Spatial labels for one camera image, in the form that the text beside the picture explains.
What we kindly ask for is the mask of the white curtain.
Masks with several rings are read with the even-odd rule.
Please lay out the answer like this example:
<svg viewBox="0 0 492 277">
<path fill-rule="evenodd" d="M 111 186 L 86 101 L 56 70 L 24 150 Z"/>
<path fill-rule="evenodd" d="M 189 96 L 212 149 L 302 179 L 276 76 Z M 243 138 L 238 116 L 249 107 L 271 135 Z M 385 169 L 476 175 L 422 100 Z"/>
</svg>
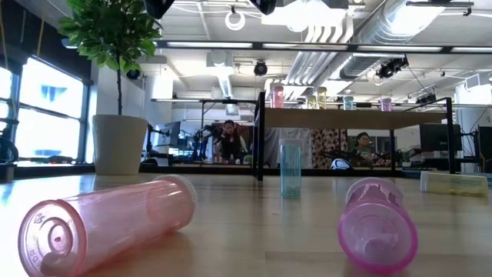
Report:
<svg viewBox="0 0 492 277">
<path fill-rule="evenodd" d="M 281 139 L 300 139 L 302 141 L 302 168 L 312 168 L 312 132 L 309 128 L 266 128 L 264 130 L 264 162 L 270 167 L 280 163 L 279 141 Z"/>
</svg>

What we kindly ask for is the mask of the green potted plant white pot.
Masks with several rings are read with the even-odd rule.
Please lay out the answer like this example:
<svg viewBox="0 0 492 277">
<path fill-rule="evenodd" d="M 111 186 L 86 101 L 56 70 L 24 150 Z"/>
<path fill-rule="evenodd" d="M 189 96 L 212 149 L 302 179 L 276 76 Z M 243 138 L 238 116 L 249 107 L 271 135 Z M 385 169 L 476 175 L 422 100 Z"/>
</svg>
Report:
<svg viewBox="0 0 492 277">
<path fill-rule="evenodd" d="M 95 173 L 135 175 L 148 122 L 122 114 L 122 76 L 139 70 L 138 59 L 155 54 L 160 24 L 145 11 L 144 0 L 66 0 L 72 16 L 59 20 L 59 32 L 78 54 L 116 73 L 117 113 L 94 115 Z"/>
</svg>

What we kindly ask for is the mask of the red pill bottle white cap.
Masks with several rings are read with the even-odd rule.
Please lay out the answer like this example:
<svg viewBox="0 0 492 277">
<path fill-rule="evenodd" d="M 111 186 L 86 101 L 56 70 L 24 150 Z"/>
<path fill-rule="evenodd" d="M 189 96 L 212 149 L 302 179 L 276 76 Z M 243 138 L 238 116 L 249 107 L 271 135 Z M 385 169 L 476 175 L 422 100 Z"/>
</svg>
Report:
<svg viewBox="0 0 492 277">
<path fill-rule="evenodd" d="M 18 233 L 29 277 L 79 277 L 190 223 L 198 197 L 180 175 L 45 200 Z"/>
<path fill-rule="evenodd" d="M 271 90 L 271 107 L 283 108 L 284 106 L 284 87 L 277 85 Z"/>
</svg>

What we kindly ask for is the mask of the wooden shelf black metal frame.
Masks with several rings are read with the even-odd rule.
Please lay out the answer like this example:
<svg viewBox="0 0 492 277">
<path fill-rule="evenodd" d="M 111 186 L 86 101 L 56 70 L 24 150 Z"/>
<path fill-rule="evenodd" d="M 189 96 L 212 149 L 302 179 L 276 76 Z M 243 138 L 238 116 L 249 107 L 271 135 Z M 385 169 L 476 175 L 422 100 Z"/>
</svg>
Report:
<svg viewBox="0 0 492 277">
<path fill-rule="evenodd" d="M 447 151 L 449 173 L 455 169 L 455 139 L 451 98 L 442 98 L 443 112 L 416 112 L 415 108 L 403 111 L 382 112 L 378 110 L 341 109 L 297 109 L 267 108 L 265 93 L 260 92 L 255 103 L 253 126 L 253 160 L 251 174 L 258 181 L 264 175 L 278 175 L 277 169 L 264 168 L 264 131 L 266 128 L 327 128 L 327 129 L 367 129 L 387 130 L 390 135 L 390 168 L 385 170 L 352 169 L 304 169 L 306 176 L 344 176 L 344 177 L 384 177 L 403 178 L 404 173 L 396 168 L 396 148 L 394 131 L 400 128 L 447 121 Z"/>
</svg>

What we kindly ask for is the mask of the floral patterned partition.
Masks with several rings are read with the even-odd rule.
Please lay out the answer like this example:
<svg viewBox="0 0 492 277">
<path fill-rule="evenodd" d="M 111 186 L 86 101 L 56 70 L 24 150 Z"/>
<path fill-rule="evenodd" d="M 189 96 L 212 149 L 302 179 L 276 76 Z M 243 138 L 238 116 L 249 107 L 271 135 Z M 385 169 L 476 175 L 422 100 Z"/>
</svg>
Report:
<svg viewBox="0 0 492 277">
<path fill-rule="evenodd" d="M 313 128 L 311 130 L 311 164 L 314 169 L 329 169 L 332 158 L 324 153 L 333 150 L 347 151 L 347 130 Z"/>
</svg>

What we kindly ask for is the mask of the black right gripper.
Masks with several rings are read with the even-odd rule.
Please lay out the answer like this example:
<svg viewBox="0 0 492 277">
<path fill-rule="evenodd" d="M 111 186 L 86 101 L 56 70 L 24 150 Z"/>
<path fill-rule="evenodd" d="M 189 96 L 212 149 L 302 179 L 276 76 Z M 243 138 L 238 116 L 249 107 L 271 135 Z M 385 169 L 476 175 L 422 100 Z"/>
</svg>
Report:
<svg viewBox="0 0 492 277">
<path fill-rule="evenodd" d="M 270 15 L 276 8 L 277 0 L 249 0 L 263 15 Z"/>
</svg>

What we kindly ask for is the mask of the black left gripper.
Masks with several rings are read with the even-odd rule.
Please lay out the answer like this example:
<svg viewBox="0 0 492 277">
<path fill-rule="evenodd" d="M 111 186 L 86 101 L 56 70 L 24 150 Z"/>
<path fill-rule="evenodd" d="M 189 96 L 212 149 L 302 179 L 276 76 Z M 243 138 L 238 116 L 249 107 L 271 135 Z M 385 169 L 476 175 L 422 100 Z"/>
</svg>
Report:
<svg viewBox="0 0 492 277">
<path fill-rule="evenodd" d="M 152 18 L 162 18 L 175 0 L 144 0 L 145 11 Z"/>
</svg>

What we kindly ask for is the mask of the person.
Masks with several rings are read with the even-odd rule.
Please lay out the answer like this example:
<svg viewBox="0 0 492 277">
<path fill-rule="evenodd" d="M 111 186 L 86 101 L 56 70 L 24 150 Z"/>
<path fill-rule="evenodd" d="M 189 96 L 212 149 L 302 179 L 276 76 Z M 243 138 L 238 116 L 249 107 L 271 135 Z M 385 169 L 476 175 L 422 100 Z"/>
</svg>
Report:
<svg viewBox="0 0 492 277">
<path fill-rule="evenodd" d="M 214 152 L 226 163 L 241 161 L 248 153 L 243 137 L 234 121 L 226 120 L 219 138 L 214 141 Z"/>
<path fill-rule="evenodd" d="M 370 136 L 366 132 L 361 132 L 355 137 L 351 152 L 354 154 L 351 162 L 356 166 L 374 167 L 375 151 L 371 148 Z"/>
</svg>

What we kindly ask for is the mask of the black computer monitor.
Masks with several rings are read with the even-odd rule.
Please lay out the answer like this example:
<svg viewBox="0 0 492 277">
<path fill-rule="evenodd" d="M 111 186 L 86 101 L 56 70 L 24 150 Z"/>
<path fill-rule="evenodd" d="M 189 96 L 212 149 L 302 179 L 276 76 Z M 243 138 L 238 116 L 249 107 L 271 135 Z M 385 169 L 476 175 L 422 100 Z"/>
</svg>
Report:
<svg viewBox="0 0 492 277">
<path fill-rule="evenodd" d="M 446 152 L 448 150 L 447 124 L 419 125 L 420 146 L 425 152 Z M 462 150 L 460 125 L 453 125 L 454 151 Z"/>
</svg>

